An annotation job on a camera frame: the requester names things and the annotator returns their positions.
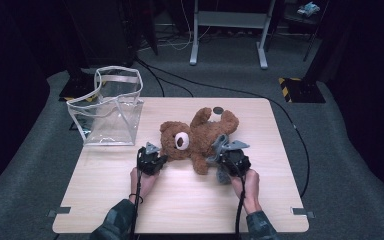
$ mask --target transparent plastic bag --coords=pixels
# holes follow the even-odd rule
[[[143,101],[136,69],[109,66],[95,72],[95,90],[67,101],[84,145],[135,145]]]

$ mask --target cable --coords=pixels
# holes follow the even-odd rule
[[[149,67],[145,62],[143,62],[142,60],[140,60],[139,58],[136,58],[136,61],[137,61],[140,65],[142,65],[145,69],[147,69],[147,70],[148,70],[148,71],[155,77],[155,79],[157,80],[157,82],[158,82],[159,85],[160,85],[161,90],[163,91],[163,97],[164,97],[164,95],[165,95],[165,94],[164,94],[164,88],[162,87],[160,81],[163,81],[163,82],[166,82],[166,83],[171,84],[171,85],[173,85],[173,86],[182,88],[183,90],[187,91],[187,92],[189,93],[189,95],[191,95],[191,97],[194,97],[193,94],[192,94],[192,92],[189,91],[187,88],[185,88],[185,87],[183,87],[183,86],[181,86],[181,85],[179,85],[179,84],[169,82],[169,81],[167,81],[167,80],[165,80],[165,79],[163,79],[163,78],[161,78],[161,77],[158,77],[158,76],[157,76],[157,75],[150,69],[150,67]]]
[[[219,0],[217,0],[217,3],[216,3],[216,10],[215,10],[215,12],[218,11],[218,4],[219,4]],[[201,37],[198,38],[198,41],[201,40],[202,37],[204,37],[204,35],[208,32],[208,30],[210,30],[210,28],[211,28],[211,26],[209,26],[209,27],[207,28],[207,30],[205,30],[205,32],[201,35]]]
[[[241,219],[242,206],[244,205],[244,200],[245,200],[245,179],[244,179],[244,176],[242,176],[241,171],[239,171],[238,166],[236,166],[236,164],[234,164],[231,159],[230,159],[230,162],[232,162],[232,165],[236,168],[236,172],[238,173],[238,176],[242,182],[242,192],[241,192],[241,196],[239,197],[239,204],[238,204],[238,210],[236,211],[236,221],[235,221],[236,239],[240,240],[241,234],[239,232],[239,223]]]
[[[137,168],[137,176],[138,176],[138,183],[136,185],[136,193],[135,193],[135,212],[133,213],[132,225],[130,227],[130,240],[135,239],[136,219],[137,219],[138,208],[139,208],[139,197],[140,197],[140,188],[141,188],[140,180],[142,177],[142,171],[140,171],[139,168]]]
[[[242,37],[247,37],[247,34],[243,35],[239,35],[236,34],[235,36],[228,36],[228,37],[213,37],[213,36],[209,36],[209,37],[200,37],[200,43],[209,43],[211,42],[211,40],[217,40],[217,39],[231,39],[231,38],[242,38]],[[158,47],[170,47],[170,46],[177,46],[177,45],[184,45],[184,44],[187,44],[187,43],[170,43],[170,44],[160,44],[158,45]],[[145,50],[148,50],[148,49],[151,49],[151,47],[149,47],[148,45],[145,45],[145,46],[142,46],[138,51],[141,52],[141,51],[145,51]]]
[[[146,68],[146,69],[152,74],[152,76],[154,76],[154,78],[157,80],[158,85],[160,86],[160,89],[161,89],[161,92],[162,92],[162,94],[163,94],[163,97],[165,97],[164,88],[163,88],[163,85],[161,85],[160,78],[157,77],[157,75],[155,75],[155,73],[149,68],[149,65],[148,65],[148,64],[145,64],[145,62],[143,62],[142,60],[140,60],[138,57],[135,57],[135,60],[136,60],[136,62],[138,62],[140,65],[142,65],[144,68]]]
[[[183,0],[180,1],[180,3],[182,4],[182,10],[183,10],[183,16],[185,16],[185,20],[186,20],[186,24],[188,25],[188,32],[189,32],[189,40],[187,43],[185,43],[185,46],[183,46],[182,48],[176,48],[174,47],[174,45],[170,42],[170,41],[167,41],[174,49],[180,51],[180,50],[183,50],[185,49],[187,46],[189,46],[189,44],[191,43],[191,39],[192,39],[192,33],[191,33],[191,28],[189,26],[189,21],[188,21],[188,18],[186,16],[186,12],[185,12],[185,7],[183,6]]]
[[[191,81],[189,79],[186,79],[184,77],[181,77],[181,76],[178,76],[176,74],[173,74],[173,73],[170,73],[170,72],[167,72],[163,69],[160,69],[160,68],[157,68],[157,67],[154,67],[154,66],[151,66],[147,63],[145,63],[144,61],[140,60],[139,61],[143,64],[146,65],[147,68],[152,68],[152,69],[155,69],[155,70],[158,70],[160,72],[163,72],[165,74],[168,74],[168,75],[171,75],[173,77],[176,77],[176,78],[179,78],[179,79],[182,79],[186,82],[189,82],[189,83],[193,83],[193,84],[196,84],[196,85],[201,85],[201,86],[206,86],[206,87],[211,87],[211,88],[217,88],[217,89],[222,89],[222,90],[227,90],[227,91],[234,91],[234,92],[239,92],[239,93],[245,93],[245,94],[249,94],[251,96],[255,96],[255,97],[259,97],[259,98],[264,98],[264,99],[267,99],[269,102],[275,104],[276,106],[278,106],[282,111],[283,113],[286,115],[286,117],[288,118],[289,122],[291,123],[291,125],[294,127],[303,147],[304,147],[304,151],[305,151],[305,155],[306,155],[306,160],[307,160],[307,174],[306,174],[306,180],[305,180],[305,185],[304,185],[304,188],[302,190],[302,192],[300,193],[300,197],[303,198],[306,191],[307,191],[307,188],[308,188],[308,183],[310,181],[310,157],[309,157],[309,154],[308,154],[308,150],[307,150],[307,146],[301,136],[301,133],[299,132],[297,126],[294,124],[294,122],[292,121],[292,118],[289,116],[288,112],[276,101],[274,101],[273,99],[271,98],[268,98],[268,97],[265,97],[265,96],[262,96],[262,95],[259,95],[259,94],[256,94],[256,93],[251,93],[251,92],[247,92],[247,91],[242,91],[242,90],[237,90],[237,89],[231,89],[231,88],[226,88],[226,87],[219,87],[219,86],[213,86],[213,85],[210,85],[210,84],[205,84],[205,83],[197,83],[197,82],[194,82],[194,81]]]

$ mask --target brown teddy bear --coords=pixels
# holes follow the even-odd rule
[[[214,155],[212,144],[218,136],[231,134],[239,126],[238,118],[229,110],[223,111],[218,122],[209,121],[211,108],[200,109],[190,126],[186,123],[168,121],[161,124],[161,155],[168,161],[191,158],[196,173],[205,175],[209,165],[207,157]]]

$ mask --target wooden table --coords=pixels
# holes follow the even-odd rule
[[[62,200],[68,214],[57,214],[57,233],[90,233],[108,210],[130,194],[130,171],[136,154],[150,142],[161,147],[159,127],[165,121],[189,124],[202,107],[231,110],[240,121],[230,141],[244,149],[260,174],[260,203],[278,232],[305,232],[305,216],[291,213],[302,202],[270,106],[259,98],[141,98],[144,100],[136,146],[85,146]],[[211,120],[218,120],[213,114]],[[189,159],[166,163],[155,188],[139,207],[136,233],[234,233],[239,199],[231,185],[217,182],[216,168],[197,175]],[[245,210],[240,231],[247,232]]]

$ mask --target human hand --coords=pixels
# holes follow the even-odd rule
[[[235,190],[236,196],[241,197],[242,193],[242,181],[239,177],[230,176],[233,190]],[[261,205],[258,201],[258,194],[260,191],[260,175],[254,170],[249,169],[245,176],[245,199],[244,208],[247,214],[261,211]]]
[[[159,175],[160,175],[160,172],[157,172],[154,175],[147,175],[145,173],[142,173],[141,180],[140,180],[140,194],[139,194],[142,198],[145,198],[148,195],[148,193],[152,190]],[[130,184],[131,193],[136,194],[137,184],[138,184],[138,170],[136,167],[134,167],[130,172],[130,182],[131,182]],[[135,198],[136,198],[136,195],[129,196],[129,200],[132,203],[135,203]]]

